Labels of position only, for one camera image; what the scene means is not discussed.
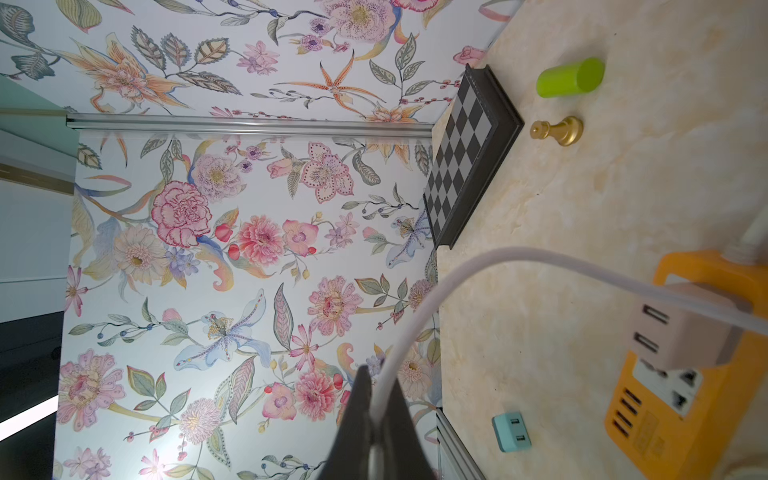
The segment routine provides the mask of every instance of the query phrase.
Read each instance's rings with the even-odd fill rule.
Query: teal usb charger
[[[528,436],[520,412],[497,415],[493,417],[492,423],[498,447],[502,452],[518,452],[531,448],[531,437]]]

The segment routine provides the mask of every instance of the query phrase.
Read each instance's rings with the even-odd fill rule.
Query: white cable
[[[628,276],[607,270],[601,266],[594,265],[593,263],[563,255],[562,253],[530,247],[498,248],[478,255],[459,265],[444,280],[440,280],[435,289],[433,289],[422,301],[421,305],[419,305],[413,320],[406,324],[405,332],[403,332],[400,337],[400,341],[394,345],[392,352],[387,356],[379,380],[376,383],[376,388],[373,390],[370,415],[374,425],[378,426],[384,417],[386,405],[389,400],[389,393],[395,385],[397,372],[402,365],[403,360],[406,358],[409,348],[413,342],[415,342],[416,337],[421,333],[427,320],[432,318],[434,312],[438,311],[440,304],[448,297],[448,295],[453,293],[453,290],[456,290],[459,285],[480,270],[486,269],[496,263],[520,260],[559,266],[560,268],[565,268],[566,270],[580,273],[581,275],[589,276],[590,278],[600,280],[601,282],[617,286],[618,288],[632,292],[636,295],[650,297],[671,306],[690,310],[768,336],[768,321],[740,312],[731,307],[715,305],[706,300],[680,295],[679,293],[674,293],[659,286],[640,282]]]

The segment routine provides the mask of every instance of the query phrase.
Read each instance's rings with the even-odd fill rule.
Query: marble countertop
[[[659,259],[721,248],[768,203],[768,2],[528,0],[486,56],[526,128],[453,250],[541,247],[651,280]],[[535,93],[546,68],[602,58],[602,86]],[[583,119],[573,146],[533,121]],[[435,145],[442,137],[435,126]],[[631,296],[554,267],[496,266],[441,308],[445,414],[489,478],[643,478],[604,432]],[[718,472],[768,452],[765,382]],[[505,454],[491,417],[520,410],[533,441]]]

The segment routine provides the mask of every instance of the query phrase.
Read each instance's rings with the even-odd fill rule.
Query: chessboard
[[[490,67],[467,65],[424,192],[436,247],[453,248],[524,125]]]

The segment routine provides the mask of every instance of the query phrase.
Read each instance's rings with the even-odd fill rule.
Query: electrical outlet
[[[493,417],[493,430],[502,452],[517,452],[531,448],[531,438],[520,412],[505,413]]]
[[[638,359],[632,376],[650,390],[678,415],[686,416],[704,381],[704,375],[695,369],[656,370],[650,363]]]

